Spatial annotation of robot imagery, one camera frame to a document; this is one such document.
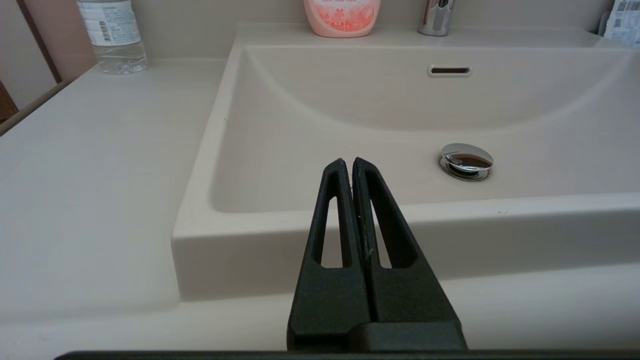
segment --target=pink bottle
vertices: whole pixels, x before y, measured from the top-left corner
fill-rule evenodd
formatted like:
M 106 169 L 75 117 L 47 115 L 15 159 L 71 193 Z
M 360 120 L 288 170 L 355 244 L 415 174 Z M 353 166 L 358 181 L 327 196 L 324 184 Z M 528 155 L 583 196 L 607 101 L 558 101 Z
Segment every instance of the pink bottle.
M 321 37 L 368 35 L 376 23 L 381 0 L 304 0 L 311 28 Z

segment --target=barcode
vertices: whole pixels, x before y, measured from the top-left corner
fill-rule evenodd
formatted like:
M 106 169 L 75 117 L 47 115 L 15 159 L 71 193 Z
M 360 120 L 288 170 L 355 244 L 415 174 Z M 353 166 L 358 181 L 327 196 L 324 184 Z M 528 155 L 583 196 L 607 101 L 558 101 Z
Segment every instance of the barcode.
M 640 1 L 629 1 L 629 4 L 627 5 L 627 11 L 636 12 L 638 10 L 640 10 Z
M 100 23 L 100 30 L 102 30 L 102 36 L 104 37 L 104 41 L 111 42 L 111 35 L 109 35 L 109 28 L 107 28 L 106 21 L 98 21 Z

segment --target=plastic water bottle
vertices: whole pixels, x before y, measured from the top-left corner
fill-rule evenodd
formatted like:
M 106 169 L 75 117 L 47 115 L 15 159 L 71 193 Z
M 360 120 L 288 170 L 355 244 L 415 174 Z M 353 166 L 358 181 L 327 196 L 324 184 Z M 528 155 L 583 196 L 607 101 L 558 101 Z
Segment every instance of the plastic water bottle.
M 147 67 L 145 46 L 131 0 L 78 0 L 98 65 L 107 74 L 131 74 Z

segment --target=bottle label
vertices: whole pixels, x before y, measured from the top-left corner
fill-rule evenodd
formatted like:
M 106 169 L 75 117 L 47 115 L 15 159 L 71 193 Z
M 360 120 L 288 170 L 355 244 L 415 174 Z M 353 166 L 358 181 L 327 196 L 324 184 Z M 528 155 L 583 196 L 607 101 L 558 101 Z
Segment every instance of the bottle label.
M 78 1 L 78 8 L 93 45 L 122 46 L 141 40 L 131 0 L 114 3 Z
M 318 15 L 332 28 L 358 31 L 376 18 L 371 0 L 315 0 Z

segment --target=water bottle label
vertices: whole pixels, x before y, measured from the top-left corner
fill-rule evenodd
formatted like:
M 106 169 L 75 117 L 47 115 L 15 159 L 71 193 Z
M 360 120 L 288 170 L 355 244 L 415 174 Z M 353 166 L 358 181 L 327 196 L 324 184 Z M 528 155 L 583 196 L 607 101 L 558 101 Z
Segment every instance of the water bottle label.
M 78 8 L 93 45 L 122 46 L 140 41 L 140 32 L 131 9 L 131 0 L 114 3 L 78 1 Z

